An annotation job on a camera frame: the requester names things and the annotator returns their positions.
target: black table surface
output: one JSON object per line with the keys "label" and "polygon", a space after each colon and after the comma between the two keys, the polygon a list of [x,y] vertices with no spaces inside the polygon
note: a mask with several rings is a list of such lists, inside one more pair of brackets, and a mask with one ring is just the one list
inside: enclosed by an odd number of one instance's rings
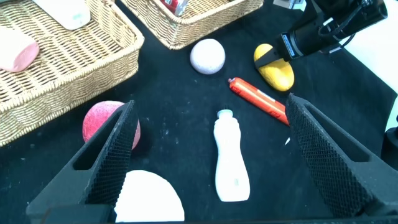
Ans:
{"label": "black table surface", "polygon": [[[227,79],[241,77],[285,102],[288,93],[273,90],[256,71],[254,49],[273,43],[302,14],[272,1],[206,38],[218,40],[226,62],[214,75],[200,75],[190,65],[193,45],[165,48],[127,9],[120,8],[144,34],[139,71],[65,115],[0,148],[1,223],[28,223],[27,204],[84,144],[85,113],[104,100],[136,100],[142,127],[130,169],[144,169],[167,179],[181,198],[185,219],[270,220],[326,218],[331,213],[310,177],[287,126],[229,90]],[[376,154],[396,93],[346,50],[313,54],[291,62],[290,90],[313,103]],[[242,155],[251,182],[245,202],[221,202],[215,191],[216,112],[228,105],[239,121]]]}

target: bottle cap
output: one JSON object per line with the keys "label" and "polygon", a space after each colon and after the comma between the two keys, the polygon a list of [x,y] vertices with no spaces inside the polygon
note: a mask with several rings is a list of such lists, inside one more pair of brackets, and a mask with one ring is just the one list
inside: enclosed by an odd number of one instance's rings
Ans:
{"label": "bottle cap", "polygon": [[234,113],[231,110],[220,110],[217,113],[218,118],[232,118]]}

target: white bottle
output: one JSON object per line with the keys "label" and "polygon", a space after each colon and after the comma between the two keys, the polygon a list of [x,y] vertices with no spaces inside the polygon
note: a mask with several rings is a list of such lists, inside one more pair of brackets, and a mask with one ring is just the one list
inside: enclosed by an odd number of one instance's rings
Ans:
{"label": "white bottle", "polygon": [[248,172],[241,154],[241,130],[231,110],[217,113],[214,137],[218,147],[216,191],[223,202],[247,200],[250,195]]}
{"label": "white bottle", "polygon": [[68,30],[79,29],[91,19],[90,8],[84,0],[33,0],[33,2]]}

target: orange tube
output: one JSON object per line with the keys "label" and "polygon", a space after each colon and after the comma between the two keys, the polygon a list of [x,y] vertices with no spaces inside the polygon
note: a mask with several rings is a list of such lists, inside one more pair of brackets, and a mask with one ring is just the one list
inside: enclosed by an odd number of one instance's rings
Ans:
{"label": "orange tube", "polygon": [[285,114],[285,106],[282,103],[272,99],[270,96],[248,84],[241,78],[229,79],[228,82],[230,89],[236,94],[256,105],[258,108],[267,112],[284,124],[289,125]]}

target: white wall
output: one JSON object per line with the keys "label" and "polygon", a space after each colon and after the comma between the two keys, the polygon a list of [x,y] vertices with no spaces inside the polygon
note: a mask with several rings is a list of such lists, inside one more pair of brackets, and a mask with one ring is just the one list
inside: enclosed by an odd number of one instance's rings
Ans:
{"label": "white wall", "polygon": [[[388,18],[358,32],[346,49],[398,92],[398,1],[384,0]],[[398,125],[398,100],[386,129]]]}

